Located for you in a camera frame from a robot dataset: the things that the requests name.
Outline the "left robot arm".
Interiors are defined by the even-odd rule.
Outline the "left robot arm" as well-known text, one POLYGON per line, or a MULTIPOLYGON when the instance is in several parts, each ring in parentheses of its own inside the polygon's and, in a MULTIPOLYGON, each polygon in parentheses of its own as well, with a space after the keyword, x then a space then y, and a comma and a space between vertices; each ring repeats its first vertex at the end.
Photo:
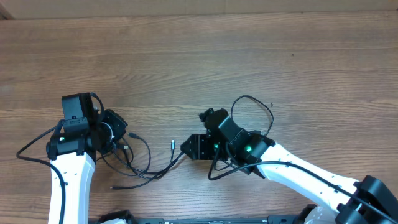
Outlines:
POLYGON ((49 223, 88 223, 90 186, 96 155, 114 149, 127 122, 111 109, 95 108, 97 95, 62 97, 64 119, 46 145, 51 165, 49 223))

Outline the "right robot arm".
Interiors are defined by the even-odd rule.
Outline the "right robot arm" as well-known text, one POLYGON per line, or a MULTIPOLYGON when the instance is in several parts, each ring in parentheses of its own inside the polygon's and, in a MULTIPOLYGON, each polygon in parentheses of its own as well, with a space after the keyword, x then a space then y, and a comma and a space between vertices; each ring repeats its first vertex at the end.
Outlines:
POLYGON ((362 181, 321 169, 261 134, 240 128, 225 109, 199 115, 206 133, 192 134, 180 149, 193 160, 230 160, 237 170, 285 185, 311 201, 302 223, 397 223, 397 199, 370 175, 362 181))

